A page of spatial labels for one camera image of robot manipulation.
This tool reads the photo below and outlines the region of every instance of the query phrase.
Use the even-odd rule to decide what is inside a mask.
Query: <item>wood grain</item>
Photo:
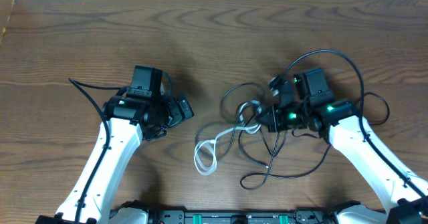
[[[0,43],[6,32],[7,22],[12,12],[14,0],[0,0]]]
[[[356,199],[381,209],[335,150],[310,176],[269,179],[263,188],[245,191],[241,176],[264,170],[235,143],[217,171],[202,177],[193,166],[194,135],[220,120],[220,98],[232,86],[265,84],[299,55],[335,48],[358,64],[366,89],[391,106],[391,118],[375,128],[377,134],[428,178],[427,39],[428,0],[16,0],[0,48],[0,219],[34,223],[38,215],[53,215],[92,151],[99,117],[67,78],[121,86],[130,83],[137,64],[168,72],[195,117],[166,138],[142,144],[114,205],[140,199],[188,209],[294,209]],[[334,56],[314,56],[294,71],[317,66],[326,68],[338,98],[358,96],[354,72]],[[112,95],[90,93],[100,104]],[[250,96],[251,90],[240,90],[227,107]],[[367,101],[364,114],[381,119],[383,105]],[[208,129],[202,138],[222,128]],[[245,136],[244,143],[268,160],[259,136]],[[306,171],[325,148],[289,137],[273,172]]]

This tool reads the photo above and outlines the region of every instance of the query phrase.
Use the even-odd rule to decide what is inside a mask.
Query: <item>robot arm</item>
[[[132,154],[140,146],[142,140],[142,131],[139,124],[135,126],[129,124],[129,120],[111,118],[108,121],[108,126],[112,137],[110,141],[111,149],[106,152],[88,189],[85,205],[80,214],[81,223],[86,223],[89,219],[94,219],[97,223],[108,222],[113,198],[126,165],[128,165]],[[74,221],[78,200],[101,154],[105,139],[106,132],[103,124],[101,124],[100,133],[92,154],[72,192],[58,208],[56,216],[61,217],[63,220]]]
[[[424,191],[425,195],[428,195],[428,182],[417,176],[389,150],[373,132],[365,118],[363,124],[364,129],[370,134],[373,144],[382,154],[402,173],[406,173],[407,178],[410,178],[420,190]],[[413,189],[407,187],[364,140],[358,117],[351,116],[339,120],[338,125],[330,127],[328,139],[331,145],[340,151],[364,177],[386,212],[386,214],[378,213],[363,205],[354,205],[336,213],[339,223],[394,223],[397,220],[414,223],[414,221],[421,221],[419,212],[422,211],[422,208],[421,206],[416,208],[417,205],[423,203],[421,197]]]
[[[169,82],[169,94],[163,93],[163,76]],[[140,143],[161,138],[167,128],[194,116],[183,94],[171,96],[171,86],[171,80],[161,70],[135,67],[131,86],[121,88],[104,104],[98,139],[72,192],[55,217],[40,216],[36,223],[145,223],[144,211],[129,208],[109,220],[110,210],[126,165]],[[110,142],[106,142],[107,127]]]
[[[363,120],[364,129],[370,134],[370,139],[376,147],[402,173],[422,191],[428,195],[428,182],[421,179],[405,166],[389,148],[377,137],[367,121]],[[393,207],[397,207],[400,199],[414,201],[420,196],[407,187],[393,170],[374,152],[364,140],[360,131],[357,116],[339,120],[339,124],[330,127],[329,140],[331,145],[340,151],[364,177],[385,208],[387,214]]]

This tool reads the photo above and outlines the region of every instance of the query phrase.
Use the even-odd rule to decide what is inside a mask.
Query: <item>white cable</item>
[[[237,126],[236,128],[230,128],[230,129],[227,129],[227,130],[219,133],[215,137],[215,139],[200,141],[195,146],[195,155],[193,156],[193,161],[195,162],[196,169],[198,170],[199,173],[201,173],[201,175],[210,175],[211,173],[213,173],[215,171],[215,169],[217,168],[217,157],[215,156],[215,147],[217,145],[217,141],[223,135],[225,135],[225,134],[227,134],[229,132],[232,132],[233,129],[236,129],[236,130],[245,130],[249,134],[255,134],[260,129],[260,124],[256,124],[254,126],[248,126],[248,127]],[[199,150],[201,148],[206,148],[211,153],[211,155],[213,156],[213,162],[211,163],[210,166],[205,166],[202,163],[202,160],[199,158],[199,154],[198,153],[199,153]]]
[[[257,100],[252,100],[252,101],[250,101],[250,102],[246,102],[246,103],[244,103],[243,105],[241,105],[241,107],[239,108],[239,111],[238,111],[238,113],[241,113],[240,115],[239,115],[239,120],[242,122],[242,124],[244,124],[245,123],[245,120],[243,119],[243,109],[248,105],[248,104],[256,104],[256,105],[258,105],[258,106],[260,106],[260,102],[258,102]],[[253,130],[253,131],[251,131],[251,130],[249,130],[249,129],[247,129],[247,130],[245,130],[248,134],[255,134],[255,133],[257,133],[257,131],[259,131],[259,129],[261,128],[261,124],[259,124],[258,125],[258,128],[256,128],[255,130]]]

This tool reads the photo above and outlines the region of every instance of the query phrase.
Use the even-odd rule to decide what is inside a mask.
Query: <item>wooden table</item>
[[[92,151],[100,119],[68,77],[123,86],[135,65],[168,72],[195,117],[166,138],[142,144],[114,206],[140,199],[188,209],[262,210],[356,199],[382,209],[334,149],[307,177],[268,179],[246,191],[240,178],[264,169],[244,158],[235,142],[217,171],[203,177],[193,164],[193,139],[202,125],[221,120],[226,90],[248,81],[266,84],[303,53],[334,48],[358,64],[366,89],[391,106],[390,120],[374,131],[427,179],[427,16],[428,0],[16,0],[0,45],[0,220],[34,223],[38,215],[52,216]],[[316,55],[293,72],[318,66],[338,98],[358,97],[356,76],[338,57]],[[249,89],[240,91],[228,101],[230,110],[251,96]],[[89,93],[100,105],[113,95]],[[368,98],[364,113],[379,120],[385,107]],[[223,128],[206,130],[203,138]],[[269,160],[258,135],[244,137],[248,152]],[[290,135],[273,173],[306,171],[325,148]]]

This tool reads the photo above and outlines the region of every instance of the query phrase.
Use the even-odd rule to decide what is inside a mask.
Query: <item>black cable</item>
[[[220,100],[220,115],[221,115],[221,117],[224,119],[224,120],[226,120],[226,122],[229,122],[229,116],[231,115],[230,113],[227,113],[227,115],[226,115],[226,111],[225,111],[225,109],[224,109],[224,102],[225,102],[225,100],[226,100],[226,98],[228,97],[228,95],[230,95],[230,93],[232,93],[234,90],[236,90],[236,89],[238,89],[238,88],[240,88],[240,87],[243,87],[243,86],[249,86],[249,85],[252,85],[252,86],[256,86],[257,88],[259,88],[261,91],[262,91],[262,95],[261,95],[261,101],[260,102],[263,102],[263,100],[264,100],[264,98],[265,98],[265,91],[264,91],[264,89],[263,89],[263,87],[260,85],[260,84],[257,84],[257,83],[253,83],[253,82],[248,82],[248,83],[243,83],[243,84],[238,84],[238,85],[236,85],[235,87],[233,87],[232,89],[230,89],[230,90],[228,90],[224,95],[223,95],[223,97],[221,98],[221,100]]]
[[[311,137],[311,138],[317,138],[317,139],[319,139],[318,137],[314,136],[313,134],[309,134],[309,133],[303,133],[303,134],[301,134],[301,135],[296,136],[296,135],[294,134],[294,130],[292,130],[292,135],[293,135],[294,137],[307,136],[307,137]]]
[[[382,122],[379,122],[379,123],[371,123],[371,122],[369,122],[369,124],[371,125],[371,126],[379,126],[379,125],[381,125],[381,124],[384,124],[386,121],[388,121],[388,119],[389,119],[389,115],[391,114],[391,110],[389,109],[389,105],[388,105],[388,102],[382,97],[382,96],[380,96],[380,95],[378,95],[378,94],[375,94],[375,93],[373,93],[373,92],[365,92],[364,93],[364,97],[365,96],[367,96],[367,95],[372,95],[372,96],[374,96],[374,97],[377,97],[379,100],[381,100],[382,102],[383,102],[383,104],[385,104],[385,106],[387,107],[387,116],[385,116],[385,119],[382,121]],[[354,103],[354,105],[357,105],[359,102],[360,102],[360,100],[361,100],[361,97],[359,97],[357,100],[355,100],[355,103]]]
[[[278,179],[296,179],[296,178],[300,178],[300,177],[304,177],[304,176],[307,176],[307,175],[309,175],[309,174],[312,174],[312,173],[313,173],[314,171],[316,171],[316,169],[318,169],[318,167],[320,167],[320,166],[321,166],[321,164],[324,162],[324,160],[325,160],[325,158],[326,158],[326,156],[327,156],[327,154],[328,154],[328,151],[330,150],[331,146],[332,146],[331,144],[329,144],[329,145],[327,146],[326,152],[325,152],[325,153],[324,153],[324,155],[322,156],[322,158],[321,158],[320,162],[319,162],[319,163],[318,163],[314,168],[310,169],[309,171],[306,171],[306,172],[304,172],[304,173],[297,174],[297,175],[274,175],[274,174],[267,174],[267,175],[268,175],[269,177],[278,178]],[[240,180],[241,187],[242,187],[242,188],[244,188],[244,189],[246,189],[246,188],[243,186],[242,181],[243,181],[244,179],[246,179],[247,177],[262,176],[262,175],[266,175],[266,173],[249,173],[248,175],[243,176],[243,177],[241,178],[241,180]]]
[[[253,117],[255,116],[255,112],[254,112],[254,114],[253,114],[253,116],[245,123],[245,125],[243,126],[243,127],[247,127],[247,125],[249,124],[249,122],[253,119]],[[241,150],[241,152],[245,155],[245,157],[247,157],[250,161],[252,161],[252,162],[254,162],[255,164],[258,164],[258,165],[261,165],[262,167],[265,167],[265,168],[269,168],[269,166],[268,166],[268,164],[267,163],[265,163],[265,162],[263,162],[263,161],[260,161],[260,160],[257,160],[257,159],[255,159],[255,158],[253,158],[252,156],[250,156],[246,151],[245,151],[245,149],[243,148],[243,145],[242,145],[242,143],[241,143],[241,136],[242,136],[242,133],[243,133],[243,130],[241,130],[240,132],[239,132],[239,136],[238,136],[238,147],[239,147],[239,149]]]
[[[100,107],[98,107],[98,105],[95,103],[94,99],[92,99],[92,97],[84,90],[82,89],[79,85],[81,86],[85,86],[88,88],[95,88],[97,90],[120,90],[121,88],[116,88],[116,87],[98,87],[98,86],[91,86],[89,84],[83,84],[81,82],[75,81],[71,78],[68,79],[79,91],[81,91],[81,93],[83,95],[85,95],[85,97],[91,102],[91,104],[95,107],[97,113],[100,115],[101,117],[101,121],[104,125],[104,128],[106,130],[106,143],[104,144],[104,146],[102,147],[102,152],[100,154],[100,157],[98,158],[98,160],[96,161],[96,164],[94,166],[94,169],[92,169],[92,172],[88,178],[88,181],[86,181],[85,187],[83,188],[82,194],[80,195],[80,199],[78,201],[78,207],[76,209],[76,216],[74,218],[74,223],[78,224],[79,220],[80,220],[80,214],[82,212],[82,207],[84,206],[84,201],[85,201],[85,197],[86,197],[86,193],[88,192],[89,186],[91,185],[92,179],[94,178],[96,171],[98,170],[98,167],[101,164],[102,159],[104,158],[104,155],[106,154],[107,150],[110,148],[110,130],[108,129],[108,125],[107,125],[107,121],[100,109]]]
[[[235,137],[235,133],[236,133],[236,127],[237,127],[237,124],[238,124],[238,122],[239,122],[239,116],[241,116],[241,114],[243,113],[243,111],[244,110],[246,110],[247,108],[249,108],[249,107],[252,107],[252,102],[251,101],[248,101],[248,102],[246,102],[246,103],[248,103],[248,104],[250,104],[249,106],[245,106],[244,108],[242,108],[242,110],[241,110],[241,112],[238,114],[238,116],[237,116],[237,118],[236,118],[236,121],[235,121],[235,125],[233,126],[233,131],[232,131],[232,137],[230,138],[230,143],[229,143],[229,146],[227,147],[227,150],[225,151],[225,153],[223,154],[223,156],[222,157],[224,157],[229,151],[230,151],[230,149],[231,149],[231,147],[232,147],[232,144],[233,144],[233,139],[234,139],[234,137]],[[255,113],[257,113],[257,111],[259,111],[259,109],[261,108],[261,105],[259,105],[258,107],[257,107],[257,109],[255,110]]]
[[[276,130],[276,132],[277,132],[278,134],[277,134],[277,136],[276,136],[275,146],[274,146],[274,150],[273,150],[272,152],[273,152],[273,153],[276,153],[276,148],[278,147],[278,141],[280,140],[280,133],[278,132],[278,129],[276,128],[276,119],[275,119],[275,115],[273,115],[273,117],[274,117],[275,130]],[[244,185],[242,184],[242,180],[245,178],[245,177],[243,177],[243,179],[241,179],[241,181],[239,182],[239,183],[241,184],[241,187],[242,187],[242,188],[244,188],[245,190],[256,190],[257,188],[260,188],[262,185],[264,185],[264,184],[266,183],[266,180],[268,179],[268,176],[270,176],[270,170],[272,169],[272,165],[273,165],[273,163],[274,163],[274,158],[275,158],[275,155],[274,155],[274,154],[273,154],[273,155],[271,155],[271,157],[270,157],[270,163],[269,163],[269,166],[268,166],[268,168],[267,168],[267,172],[266,172],[266,174],[260,173],[260,174],[262,174],[262,175],[265,175],[265,178],[263,179],[263,181],[262,181],[260,184],[258,184],[258,185],[257,185],[257,186],[255,186],[255,187],[246,187],[246,186],[244,186]]]
[[[126,93],[126,91],[127,91],[127,89],[129,88],[130,86],[123,86],[123,87],[121,87],[118,91],[117,91],[117,93],[115,94],[115,95],[117,95],[117,96],[122,96],[123,94],[125,94]]]
[[[100,87],[100,86],[93,86],[93,85],[90,85],[90,84],[85,84],[85,83],[79,82],[77,80],[73,80],[73,81],[74,81],[75,84],[78,84],[80,86],[87,87],[87,88],[94,88],[94,89],[97,89],[97,90],[120,90],[121,88],[123,88],[123,87]]]
[[[389,166],[389,168],[391,168],[400,177],[400,179],[404,181],[404,184],[412,188],[419,196],[421,196],[425,200],[426,203],[428,203],[428,200],[425,194],[421,190],[419,190],[419,188],[416,187],[415,184],[413,184],[413,182],[411,182],[409,177],[406,177],[406,175],[404,175],[391,161],[389,161],[382,154],[382,152],[375,146],[375,144],[373,144],[372,140],[370,139],[370,136],[367,134],[366,130],[364,129],[364,125],[362,123],[362,111],[364,110],[364,82],[362,80],[361,73],[358,70],[356,64],[348,56],[346,56],[344,53],[340,51],[333,50],[333,49],[319,49],[316,51],[311,51],[310,53],[306,53],[301,57],[299,57],[298,59],[294,60],[294,62],[286,68],[286,70],[282,73],[280,77],[283,78],[293,66],[295,66],[297,63],[300,62],[300,60],[315,53],[333,53],[337,56],[342,57],[352,66],[360,82],[360,102],[361,103],[360,103],[360,113],[358,115],[358,123],[360,125],[361,133],[364,136],[364,139],[368,142],[368,144],[372,147],[372,149],[377,153],[377,155]]]
[[[263,134],[263,131],[261,130],[261,128],[259,129],[259,132],[261,135],[261,139],[263,140],[263,143],[265,144],[265,146],[267,148],[267,151],[269,152],[270,155],[272,155],[273,153],[270,151],[270,148],[269,148],[269,146],[266,142],[266,139],[265,139],[265,135]],[[281,143],[280,147],[278,148],[278,150],[276,151],[276,153],[274,154],[274,157],[276,157],[280,153],[280,151],[281,151],[281,149],[285,143],[286,143],[286,137],[284,136],[284,139],[282,139],[282,143]]]

